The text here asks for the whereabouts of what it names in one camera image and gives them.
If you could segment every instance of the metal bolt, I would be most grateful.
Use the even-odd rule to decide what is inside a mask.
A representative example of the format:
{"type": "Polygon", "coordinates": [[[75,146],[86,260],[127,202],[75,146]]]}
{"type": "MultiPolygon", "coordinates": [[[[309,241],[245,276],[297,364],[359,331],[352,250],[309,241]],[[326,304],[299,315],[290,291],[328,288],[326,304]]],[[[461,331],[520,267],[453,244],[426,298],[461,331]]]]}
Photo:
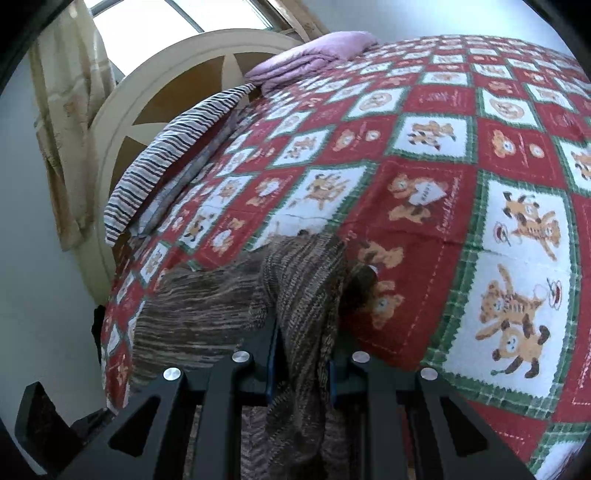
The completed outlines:
{"type": "Polygon", "coordinates": [[[243,364],[244,362],[248,362],[250,357],[251,354],[248,352],[245,352],[244,350],[238,350],[232,355],[232,360],[234,360],[237,364],[243,364]]]}
{"type": "Polygon", "coordinates": [[[357,364],[366,364],[369,362],[371,357],[367,352],[364,352],[363,350],[357,350],[355,353],[353,353],[353,355],[351,355],[351,358],[353,359],[353,362],[357,364]]]}
{"type": "Polygon", "coordinates": [[[181,371],[176,367],[167,368],[162,374],[166,380],[176,380],[181,376],[181,371]]]}
{"type": "Polygon", "coordinates": [[[435,370],[434,368],[427,367],[421,370],[421,377],[423,377],[425,380],[436,380],[438,376],[439,374],[437,373],[437,370],[435,370]]]}

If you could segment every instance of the folded blanket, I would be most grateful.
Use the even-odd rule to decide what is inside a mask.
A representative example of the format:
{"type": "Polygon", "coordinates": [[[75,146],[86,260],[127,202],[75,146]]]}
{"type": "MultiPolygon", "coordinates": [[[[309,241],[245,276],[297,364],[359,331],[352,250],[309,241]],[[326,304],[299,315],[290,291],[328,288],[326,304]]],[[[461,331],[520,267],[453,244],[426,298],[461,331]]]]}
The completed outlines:
{"type": "MultiPolygon", "coordinates": [[[[171,270],[137,320],[132,392],[172,365],[211,366],[274,312],[290,382],[277,386],[268,408],[243,408],[241,478],[347,480],[350,436],[330,405],[326,361],[337,313],[368,300],[375,275],[366,270],[328,233],[278,240],[213,271],[171,270]]],[[[186,475],[192,451],[190,444],[186,475]]]]}
{"type": "Polygon", "coordinates": [[[263,93],[313,75],[338,60],[351,60],[378,43],[369,32],[334,32],[260,63],[245,79],[263,93]]]}

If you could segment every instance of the beige curtain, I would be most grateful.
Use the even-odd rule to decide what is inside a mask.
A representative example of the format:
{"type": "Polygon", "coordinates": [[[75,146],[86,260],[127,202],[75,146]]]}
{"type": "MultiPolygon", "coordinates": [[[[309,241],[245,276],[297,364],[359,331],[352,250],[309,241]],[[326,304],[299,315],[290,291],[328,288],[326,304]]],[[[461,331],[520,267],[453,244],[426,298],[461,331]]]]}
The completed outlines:
{"type": "Polygon", "coordinates": [[[268,0],[304,41],[314,40],[329,30],[307,9],[301,0],[268,0]]]}
{"type": "Polygon", "coordinates": [[[82,243],[92,225],[98,161],[90,125],[115,87],[92,15],[75,0],[29,51],[39,117],[37,139],[62,250],[82,243]]]}

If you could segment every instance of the arched headboard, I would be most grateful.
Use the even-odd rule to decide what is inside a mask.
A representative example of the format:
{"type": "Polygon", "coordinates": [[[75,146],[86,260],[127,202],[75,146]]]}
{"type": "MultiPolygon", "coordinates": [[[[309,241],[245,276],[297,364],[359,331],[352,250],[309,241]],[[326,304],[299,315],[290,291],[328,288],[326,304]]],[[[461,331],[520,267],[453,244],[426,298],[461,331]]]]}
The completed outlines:
{"type": "Polygon", "coordinates": [[[125,169],[178,114],[213,93],[244,83],[243,74],[267,58],[299,45],[264,30],[217,30],[187,38],[157,53],[127,76],[107,98],[91,131],[98,154],[95,224],[76,249],[90,294],[104,304],[115,273],[105,244],[103,210],[125,169]]]}

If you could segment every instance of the knitted throw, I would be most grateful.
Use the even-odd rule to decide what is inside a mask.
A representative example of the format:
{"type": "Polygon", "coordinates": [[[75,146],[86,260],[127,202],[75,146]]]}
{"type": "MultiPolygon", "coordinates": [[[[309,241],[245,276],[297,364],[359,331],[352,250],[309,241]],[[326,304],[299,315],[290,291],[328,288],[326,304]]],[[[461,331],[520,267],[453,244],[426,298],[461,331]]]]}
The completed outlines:
{"type": "Polygon", "coordinates": [[[344,244],[329,234],[286,238],[214,271],[172,270],[137,321],[132,392],[169,366],[211,366],[274,312],[289,382],[268,408],[243,409],[242,478],[348,479],[349,442],[330,405],[327,360],[350,272],[344,244]]]}

